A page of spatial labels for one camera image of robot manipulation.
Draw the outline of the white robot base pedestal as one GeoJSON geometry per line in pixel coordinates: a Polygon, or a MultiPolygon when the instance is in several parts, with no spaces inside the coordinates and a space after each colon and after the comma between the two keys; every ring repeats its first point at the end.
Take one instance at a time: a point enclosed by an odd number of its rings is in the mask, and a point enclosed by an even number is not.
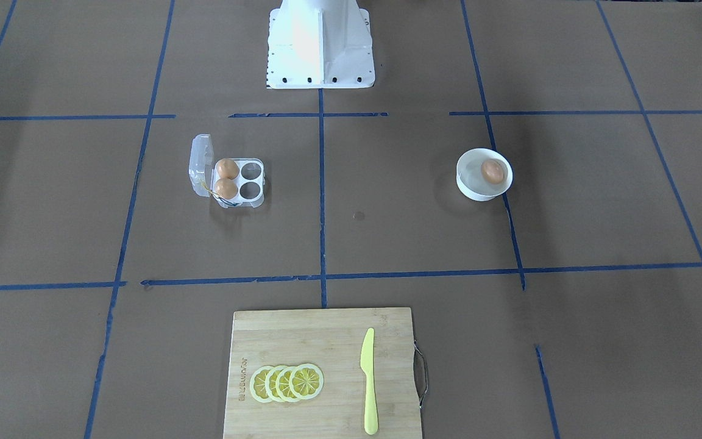
{"type": "Polygon", "coordinates": [[[370,15],[358,2],[283,1],[268,24],[267,88],[374,86],[370,15]]]}

